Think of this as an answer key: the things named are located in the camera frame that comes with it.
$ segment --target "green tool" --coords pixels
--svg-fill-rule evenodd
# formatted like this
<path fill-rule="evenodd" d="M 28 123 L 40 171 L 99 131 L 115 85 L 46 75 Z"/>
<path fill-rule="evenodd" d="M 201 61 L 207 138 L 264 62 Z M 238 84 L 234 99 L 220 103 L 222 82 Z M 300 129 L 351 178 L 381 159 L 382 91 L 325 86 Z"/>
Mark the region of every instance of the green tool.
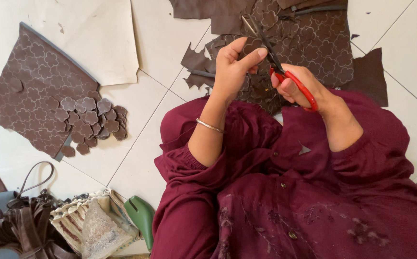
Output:
<path fill-rule="evenodd" d="M 152 236 L 152 220 L 154 218 L 154 209 L 146 201 L 138 196 L 132 196 L 124 203 L 127 214 L 133 223 L 143 233 L 146 247 L 151 252 L 154 238 Z"/>

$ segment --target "person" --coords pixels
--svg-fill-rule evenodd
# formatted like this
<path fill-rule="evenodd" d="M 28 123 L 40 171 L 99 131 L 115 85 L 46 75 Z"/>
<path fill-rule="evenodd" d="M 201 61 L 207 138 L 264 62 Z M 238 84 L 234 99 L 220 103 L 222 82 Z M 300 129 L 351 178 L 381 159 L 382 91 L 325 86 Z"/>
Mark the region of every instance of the person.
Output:
<path fill-rule="evenodd" d="M 234 100 L 267 55 L 259 48 L 236 61 L 245 41 L 218 53 L 210 96 L 162 121 L 155 164 L 167 187 L 151 258 L 417 258 L 417 185 L 402 123 L 283 64 L 319 108 L 284 107 L 282 126 Z M 310 107 L 290 79 L 271 81 L 286 100 Z"/>

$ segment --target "bracelet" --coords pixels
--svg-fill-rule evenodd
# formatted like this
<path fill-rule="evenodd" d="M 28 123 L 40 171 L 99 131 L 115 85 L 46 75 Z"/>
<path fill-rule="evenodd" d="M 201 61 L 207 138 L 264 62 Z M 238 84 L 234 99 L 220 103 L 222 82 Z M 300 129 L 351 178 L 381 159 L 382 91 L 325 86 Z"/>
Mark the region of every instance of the bracelet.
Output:
<path fill-rule="evenodd" d="M 224 131 L 224 130 L 220 130 L 220 129 L 215 128 L 215 127 L 214 127 L 214 126 L 212 126 L 212 125 L 208 125 L 207 123 L 205 123 L 205 122 L 201 121 L 199 118 L 196 118 L 196 122 L 197 122 L 197 123 L 199 123 L 199 124 L 204 125 L 205 127 L 209 128 L 209 129 L 216 130 L 217 132 L 220 132 L 220 133 L 222 133 L 222 134 L 224 134 L 224 133 L 225 133 L 225 131 Z"/>

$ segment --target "fingernail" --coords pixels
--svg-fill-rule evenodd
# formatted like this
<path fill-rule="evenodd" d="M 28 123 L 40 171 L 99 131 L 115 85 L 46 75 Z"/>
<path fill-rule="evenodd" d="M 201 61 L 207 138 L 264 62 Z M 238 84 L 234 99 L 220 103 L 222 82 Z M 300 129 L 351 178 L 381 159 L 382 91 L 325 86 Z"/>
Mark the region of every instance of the fingernail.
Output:
<path fill-rule="evenodd" d="M 266 48 L 260 48 L 258 50 L 258 55 L 260 55 L 260 57 L 263 59 L 266 55 L 267 55 L 267 49 Z"/>

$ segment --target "scissors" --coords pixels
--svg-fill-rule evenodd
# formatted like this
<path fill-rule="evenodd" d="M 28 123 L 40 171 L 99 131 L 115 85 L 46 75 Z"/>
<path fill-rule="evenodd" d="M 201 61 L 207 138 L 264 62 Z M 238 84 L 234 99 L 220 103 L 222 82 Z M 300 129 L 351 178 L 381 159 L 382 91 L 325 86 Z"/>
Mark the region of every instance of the scissors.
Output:
<path fill-rule="evenodd" d="M 246 27 L 250 29 L 250 31 L 253 33 L 253 35 L 255 35 L 257 38 L 261 39 L 261 41 L 263 42 L 263 45 L 265 45 L 265 47 L 268 50 L 267 59 L 271 63 L 271 67 L 269 68 L 269 76 L 272 76 L 272 74 L 275 73 L 277 79 L 279 79 L 279 82 L 281 82 L 281 83 L 286 78 L 290 78 L 296 84 L 298 89 L 304 94 L 304 96 L 309 101 L 309 103 L 311 104 L 310 109 L 306 108 L 306 107 L 303 107 L 303 109 L 305 109 L 308 112 L 317 111 L 317 108 L 318 108 L 317 102 L 316 102 L 316 99 L 314 98 L 314 96 L 312 95 L 312 93 L 309 92 L 309 90 L 306 88 L 306 86 L 304 86 L 303 83 L 301 83 L 301 81 L 299 79 L 297 79 L 290 71 L 285 71 L 282 68 L 282 65 L 280 64 L 280 61 L 279 61 L 279 58 L 277 57 L 276 52 L 272 49 L 271 42 L 268 40 L 268 38 L 266 37 L 263 30 L 258 26 L 258 24 L 254 20 L 254 18 L 251 15 L 249 15 L 250 21 L 252 22 L 253 27 L 255 28 L 255 30 L 250 26 L 250 24 L 247 22 L 247 20 L 244 18 L 244 16 L 241 16 L 241 17 L 242 17 L 242 20 L 245 23 Z"/>

